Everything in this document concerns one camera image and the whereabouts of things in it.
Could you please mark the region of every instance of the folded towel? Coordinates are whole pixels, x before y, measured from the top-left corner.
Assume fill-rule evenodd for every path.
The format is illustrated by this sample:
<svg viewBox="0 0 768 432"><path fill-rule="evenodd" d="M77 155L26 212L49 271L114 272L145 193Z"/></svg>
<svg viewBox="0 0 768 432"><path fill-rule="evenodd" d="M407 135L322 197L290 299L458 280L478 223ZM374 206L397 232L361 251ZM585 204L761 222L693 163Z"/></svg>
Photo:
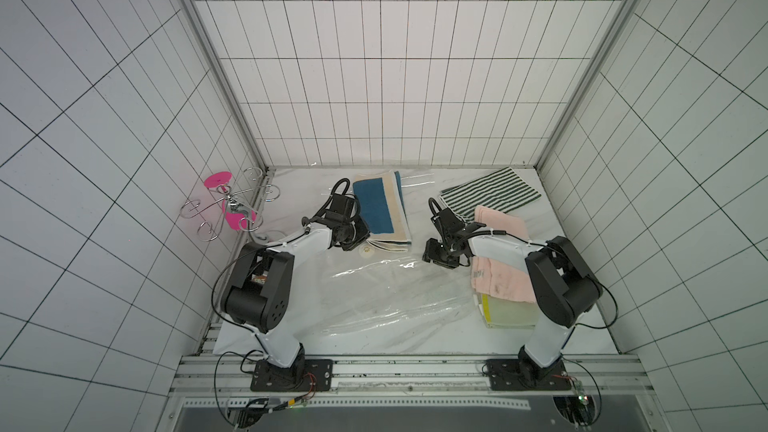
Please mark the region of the folded towel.
<svg viewBox="0 0 768 432"><path fill-rule="evenodd" d="M520 238L530 238L520 217L507 216L492 208L477 206L475 221L497 230L505 230ZM492 258L472 258L472 287L475 291L508 301L536 303L528 274Z"/></svg>
<svg viewBox="0 0 768 432"><path fill-rule="evenodd" d="M475 295L485 326L494 328L532 328L541 311L530 302L505 301L488 294Z"/></svg>
<svg viewBox="0 0 768 432"><path fill-rule="evenodd" d="M352 188L360 200L360 216L371 233L368 243L390 252L407 251L411 246L411 233L402 206L400 173L357 176Z"/></svg>
<svg viewBox="0 0 768 432"><path fill-rule="evenodd" d="M450 208L464 222L472 221L476 206L486 206L507 213L541 196L542 194L509 167L440 191L443 205Z"/></svg>

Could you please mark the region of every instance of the marble surface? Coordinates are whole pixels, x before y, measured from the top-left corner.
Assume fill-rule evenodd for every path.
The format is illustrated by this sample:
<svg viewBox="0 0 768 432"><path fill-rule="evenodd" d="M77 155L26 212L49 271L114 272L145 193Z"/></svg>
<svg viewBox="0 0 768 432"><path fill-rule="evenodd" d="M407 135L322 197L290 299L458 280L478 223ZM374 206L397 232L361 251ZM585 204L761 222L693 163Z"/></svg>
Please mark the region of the marble surface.
<svg viewBox="0 0 768 432"><path fill-rule="evenodd" d="M265 204L259 232L298 229L302 216L324 203L339 178L378 174L384 168L280 168L273 183L280 197ZM486 328L473 300L469 269L453 270L423 262L424 245L438 238L429 220L429 197L440 190L492 172L487 168L399 169L413 246L407 253L376 250L369 258L357 250L333 248L293 273L288 310L281 328L304 344L308 354L516 354L532 329ZM562 228L532 168L517 170L542 197L513 212L525 220L532 239L563 235ZM597 308L581 319L603 325ZM245 353L258 348L243 329L222 326L215 353ZM608 331L577 328L565 350L570 354L616 353Z"/></svg>

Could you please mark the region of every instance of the green and white striped towel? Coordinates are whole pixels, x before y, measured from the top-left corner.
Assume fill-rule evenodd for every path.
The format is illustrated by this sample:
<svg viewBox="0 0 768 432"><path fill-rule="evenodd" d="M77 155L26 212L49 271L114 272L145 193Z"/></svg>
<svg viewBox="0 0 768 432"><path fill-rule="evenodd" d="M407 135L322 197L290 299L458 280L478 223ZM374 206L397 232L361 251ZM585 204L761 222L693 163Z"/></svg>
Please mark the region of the green and white striped towel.
<svg viewBox="0 0 768 432"><path fill-rule="evenodd" d="M477 206L507 213L541 196L542 194L509 167L440 191L440 201L443 205L453 210L464 222L475 220Z"/></svg>

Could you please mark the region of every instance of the pink towel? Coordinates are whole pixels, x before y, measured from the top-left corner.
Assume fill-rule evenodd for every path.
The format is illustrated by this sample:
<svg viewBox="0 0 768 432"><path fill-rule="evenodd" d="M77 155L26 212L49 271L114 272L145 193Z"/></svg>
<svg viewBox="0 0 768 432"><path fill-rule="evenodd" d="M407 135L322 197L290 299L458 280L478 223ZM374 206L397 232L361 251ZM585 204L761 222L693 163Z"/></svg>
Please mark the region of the pink towel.
<svg viewBox="0 0 768 432"><path fill-rule="evenodd" d="M492 208L477 206L475 221L520 238L530 238L525 222ZM477 292L515 302L536 303L531 279L524 271L492 258L472 258L472 287Z"/></svg>

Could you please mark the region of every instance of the white tiled wall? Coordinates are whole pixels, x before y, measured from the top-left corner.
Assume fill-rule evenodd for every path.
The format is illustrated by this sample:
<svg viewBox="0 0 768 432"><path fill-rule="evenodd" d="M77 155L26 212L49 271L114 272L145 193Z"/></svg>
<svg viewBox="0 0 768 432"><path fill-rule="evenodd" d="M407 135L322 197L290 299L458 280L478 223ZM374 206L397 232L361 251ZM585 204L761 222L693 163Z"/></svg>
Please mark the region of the white tiled wall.
<svg viewBox="0 0 768 432"><path fill-rule="evenodd" d="M235 240L179 208L252 158L179 0L0 13L0 430L154 430Z"/></svg>
<svg viewBox="0 0 768 432"><path fill-rule="evenodd" d="M620 0L195 0L265 159L535 162Z"/></svg>
<svg viewBox="0 0 768 432"><path fill-rule="evenodd" d="M767 24L766 0L642 0L541 170L676 432L768 421Z"/></svg>

